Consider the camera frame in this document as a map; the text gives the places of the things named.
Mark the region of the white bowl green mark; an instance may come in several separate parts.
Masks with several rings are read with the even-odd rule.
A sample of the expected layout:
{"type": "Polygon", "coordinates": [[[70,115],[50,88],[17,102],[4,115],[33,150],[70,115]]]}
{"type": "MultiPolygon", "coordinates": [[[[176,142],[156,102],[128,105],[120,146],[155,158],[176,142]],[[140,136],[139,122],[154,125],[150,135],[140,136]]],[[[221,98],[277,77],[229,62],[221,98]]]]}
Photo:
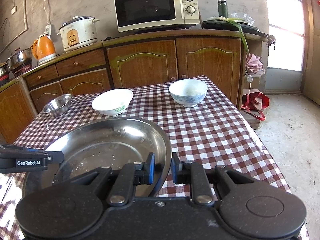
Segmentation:
{"type": "Polygon", "coordinates": [[[133,99],[129,89],[113,89],[97,96],[92,102],[92,108],[102,115],[117,116],[123,113],[133,99]]]}

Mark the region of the steel pan wooden lid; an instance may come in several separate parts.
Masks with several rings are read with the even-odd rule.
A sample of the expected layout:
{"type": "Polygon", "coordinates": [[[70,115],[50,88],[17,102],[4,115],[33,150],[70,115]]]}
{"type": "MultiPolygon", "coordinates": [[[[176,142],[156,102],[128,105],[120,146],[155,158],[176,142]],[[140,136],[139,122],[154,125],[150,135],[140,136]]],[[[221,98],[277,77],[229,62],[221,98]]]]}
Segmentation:
{"type": "Polygon", "coordinates": [[[6,76],[10,73],[10,69],[6,62],[0,63],[0,77],[6,76]]]}

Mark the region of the red induction cooker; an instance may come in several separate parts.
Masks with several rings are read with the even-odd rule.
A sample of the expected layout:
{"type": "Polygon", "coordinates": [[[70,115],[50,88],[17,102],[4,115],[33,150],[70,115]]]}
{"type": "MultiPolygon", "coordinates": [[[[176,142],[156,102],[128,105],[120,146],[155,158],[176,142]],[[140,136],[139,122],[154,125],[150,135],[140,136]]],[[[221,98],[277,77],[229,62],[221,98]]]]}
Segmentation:
{"type": "Polygon", "coordinates": [[[31,70],[32,68],[33,68],[32,64],[23,64],[17,67],[16,69],[11,70],[11,72],[15,77],[18,77],[23,73],[26,73],[27,71],[31,70]]]}

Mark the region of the black tray with greens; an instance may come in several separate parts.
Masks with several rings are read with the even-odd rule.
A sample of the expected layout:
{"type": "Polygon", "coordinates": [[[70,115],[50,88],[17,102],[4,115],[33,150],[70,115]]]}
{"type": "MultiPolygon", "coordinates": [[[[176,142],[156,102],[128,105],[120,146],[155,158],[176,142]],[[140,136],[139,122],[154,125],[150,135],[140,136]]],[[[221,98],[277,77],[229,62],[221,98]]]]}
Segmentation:
{"type": "Polygon", "coordinates": [[[225,18],[222,16],[211,17],[202,22],[204,29],[239,31],[241,27],[244,33],[255,34],[259,29],[253,26],[254,20],[245,20],[243,18],[225,18]]]}

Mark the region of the red bag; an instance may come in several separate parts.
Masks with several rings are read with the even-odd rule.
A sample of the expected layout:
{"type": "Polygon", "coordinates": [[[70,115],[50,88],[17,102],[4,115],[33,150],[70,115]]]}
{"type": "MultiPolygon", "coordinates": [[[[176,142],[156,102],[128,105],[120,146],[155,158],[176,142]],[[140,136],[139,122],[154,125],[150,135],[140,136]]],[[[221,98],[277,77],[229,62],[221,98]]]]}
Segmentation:
{"type": "Polygon", "coordinates": [[[264,110],[269,106],[269,97],[260,91],[245,93],[242,96],[241,110],[260,121],[265,120],[264,110]]]}

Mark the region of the small steel bowl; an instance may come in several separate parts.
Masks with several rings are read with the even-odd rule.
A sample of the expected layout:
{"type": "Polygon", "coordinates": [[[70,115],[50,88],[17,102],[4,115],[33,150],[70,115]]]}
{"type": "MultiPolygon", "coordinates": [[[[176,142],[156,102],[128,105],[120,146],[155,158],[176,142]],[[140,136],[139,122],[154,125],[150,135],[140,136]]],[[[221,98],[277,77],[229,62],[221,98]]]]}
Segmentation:
{"type": "Polygon", "coordinates": [[[63,94],[47,103],[42,112],[55,118],[66,113],[71,107],[72,94],[63,94]]]}

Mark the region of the white bowl blue pattern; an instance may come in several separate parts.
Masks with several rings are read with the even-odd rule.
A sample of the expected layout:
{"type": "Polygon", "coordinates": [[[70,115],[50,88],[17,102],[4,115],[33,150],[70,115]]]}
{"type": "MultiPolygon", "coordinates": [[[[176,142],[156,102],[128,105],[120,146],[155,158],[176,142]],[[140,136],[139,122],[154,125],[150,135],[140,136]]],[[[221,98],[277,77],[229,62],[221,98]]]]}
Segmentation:
{"type": "Polygon", "coordinates": [[[197,79],[175,81],[169,86],[173,100],[185,108],[192,108],[201,103],[208,92],[208,85],[197,79]]]}

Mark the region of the large steel basin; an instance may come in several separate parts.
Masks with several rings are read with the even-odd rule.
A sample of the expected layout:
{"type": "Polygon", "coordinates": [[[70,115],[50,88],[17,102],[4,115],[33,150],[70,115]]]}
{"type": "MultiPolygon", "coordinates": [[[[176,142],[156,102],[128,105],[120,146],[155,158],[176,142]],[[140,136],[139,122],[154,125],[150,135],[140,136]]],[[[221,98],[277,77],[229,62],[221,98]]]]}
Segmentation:
{"type": "Polygon", "coordinates": [[[101,166],[119,170],[127,163],[144,162],[152,152],[155,154],[153,184],[138,186],[136,195],[153,197],[166,180],[172,156],[170,140],[163,129],[149,120],[133,117],[86,124],[52,142],[47,150],[63,152],[65,161],[49,166],[46,171],[28,173],[23,196],[101,166]]]}

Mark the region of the wooden right cabinet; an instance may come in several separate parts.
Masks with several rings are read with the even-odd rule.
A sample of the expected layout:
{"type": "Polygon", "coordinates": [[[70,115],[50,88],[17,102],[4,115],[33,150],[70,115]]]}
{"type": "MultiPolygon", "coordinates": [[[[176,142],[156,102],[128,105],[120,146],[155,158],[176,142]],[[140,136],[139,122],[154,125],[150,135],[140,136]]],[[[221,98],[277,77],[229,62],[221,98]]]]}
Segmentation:
{"type": "Polygon", "coordinates": [[[239,108],[246,51],[237,31],[169,30],[103,42],[113,84],[133,88],[205,75],[239,108]]]}

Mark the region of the white microwave oven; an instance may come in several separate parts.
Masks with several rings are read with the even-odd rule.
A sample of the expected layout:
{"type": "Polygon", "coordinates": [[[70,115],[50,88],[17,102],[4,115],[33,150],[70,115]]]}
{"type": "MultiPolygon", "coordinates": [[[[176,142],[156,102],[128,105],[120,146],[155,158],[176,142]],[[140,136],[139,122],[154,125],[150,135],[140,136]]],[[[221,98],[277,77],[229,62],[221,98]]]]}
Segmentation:
{"type": "Polygon", "coordinates": [[[120,33],[200,24],[198,0],[114,0],[120,33]]]}

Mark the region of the brown checkered tablecloth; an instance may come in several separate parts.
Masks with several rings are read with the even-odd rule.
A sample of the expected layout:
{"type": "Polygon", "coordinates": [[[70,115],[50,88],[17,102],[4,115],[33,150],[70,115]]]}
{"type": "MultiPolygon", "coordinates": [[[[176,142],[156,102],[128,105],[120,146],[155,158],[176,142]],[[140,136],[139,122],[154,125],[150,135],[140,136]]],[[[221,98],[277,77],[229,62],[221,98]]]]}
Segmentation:
{"type": "MultiPolygon", "coordinates": [[[[124,116],[156,123],[167,133],[173,152],[181,160],[195,160],[205,168],[228,165],[242,173],[289,191],[283,174],[248,122],[216,85],[206,76],[204,100],[193,108],[176,103],[169,83],[136,87],[124,116]]],[[[16,139],[15,144],[46,148],[67,132],[103,118],[91,104],[95,94],[74,96],[71,108],[53,118],[40,113],[16,139]]]]}

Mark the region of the white rice cooker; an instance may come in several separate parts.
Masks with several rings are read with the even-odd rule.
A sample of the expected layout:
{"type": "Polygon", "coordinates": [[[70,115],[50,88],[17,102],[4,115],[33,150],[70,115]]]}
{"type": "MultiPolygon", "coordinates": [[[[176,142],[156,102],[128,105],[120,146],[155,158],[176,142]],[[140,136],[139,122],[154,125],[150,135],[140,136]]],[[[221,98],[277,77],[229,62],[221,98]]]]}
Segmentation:
{"type": "Polygon", "coordinates": [[[74,16],[64,22],[57,35],[61,36],[63,49],[69,52],[98,41],[96,23],[99,19],[93,16],[74,16]]]}

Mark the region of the wooden drawer cabinet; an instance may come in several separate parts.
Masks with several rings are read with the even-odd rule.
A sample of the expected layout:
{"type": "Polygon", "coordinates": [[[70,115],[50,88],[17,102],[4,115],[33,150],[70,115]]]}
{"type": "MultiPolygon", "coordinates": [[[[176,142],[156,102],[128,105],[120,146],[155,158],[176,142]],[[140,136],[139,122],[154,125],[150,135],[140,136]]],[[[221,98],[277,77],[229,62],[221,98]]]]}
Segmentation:
{"type": "Polygon", "coordinates": [[[38,112],[63,94],[94,94],[113,88],[106,49],[101,45],[60,56],[23,77],[38,112]]]}

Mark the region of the wooden corner cabinet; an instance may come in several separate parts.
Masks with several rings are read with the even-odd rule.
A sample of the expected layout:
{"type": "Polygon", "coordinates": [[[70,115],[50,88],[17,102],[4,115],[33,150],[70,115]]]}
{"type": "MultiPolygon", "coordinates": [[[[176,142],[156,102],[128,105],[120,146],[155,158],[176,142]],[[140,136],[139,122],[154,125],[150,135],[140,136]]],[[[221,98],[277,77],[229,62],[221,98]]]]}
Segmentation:
{"type": "Polygon", "coordinates": [[[27,84],[22,76],[1,87],[1,142],[12,144],[37,116],[27,84]]]}

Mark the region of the green thermos flask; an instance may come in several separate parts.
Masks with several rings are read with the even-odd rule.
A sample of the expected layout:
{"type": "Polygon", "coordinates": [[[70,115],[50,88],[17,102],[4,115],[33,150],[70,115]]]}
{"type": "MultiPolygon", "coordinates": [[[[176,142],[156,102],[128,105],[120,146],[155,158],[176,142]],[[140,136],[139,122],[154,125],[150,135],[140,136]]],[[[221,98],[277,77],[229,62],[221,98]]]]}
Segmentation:
{"type": "Polygon", "coordinates": [[[228,5],[226,0],[217,0],[219,17],[228,17],[228,5]]]}

